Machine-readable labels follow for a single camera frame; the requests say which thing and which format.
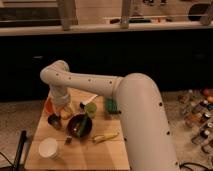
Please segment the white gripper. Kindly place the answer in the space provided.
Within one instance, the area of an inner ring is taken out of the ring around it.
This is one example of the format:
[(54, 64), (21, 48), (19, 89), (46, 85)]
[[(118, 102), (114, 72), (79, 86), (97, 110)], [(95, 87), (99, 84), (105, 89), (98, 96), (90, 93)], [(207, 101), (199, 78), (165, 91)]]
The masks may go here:
[(55, 113), (54, 106), (65, 106), (64, 110), (69, 114), (73, 115), (75, 112), (75, 108), (73, 107), (72, 103), (70, 102), (70, 94), (66, 87), (51, 87), (50, 88), (50, 97), (51, 100), (48, 99), (46, 101), (46, 113), (48, 115), (52, 115)]

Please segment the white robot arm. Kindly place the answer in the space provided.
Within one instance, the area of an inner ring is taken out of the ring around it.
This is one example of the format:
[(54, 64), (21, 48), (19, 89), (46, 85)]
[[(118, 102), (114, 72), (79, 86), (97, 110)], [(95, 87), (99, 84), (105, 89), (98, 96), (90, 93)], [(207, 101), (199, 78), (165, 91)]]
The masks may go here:
[(68, 102), (70, 88), (117, 102), (131, 171), (180, 171), (161, 94), (149, 76), (72, 73), (65, 61), (57, 60), (41, 70), (40, 78), (56, 106)]

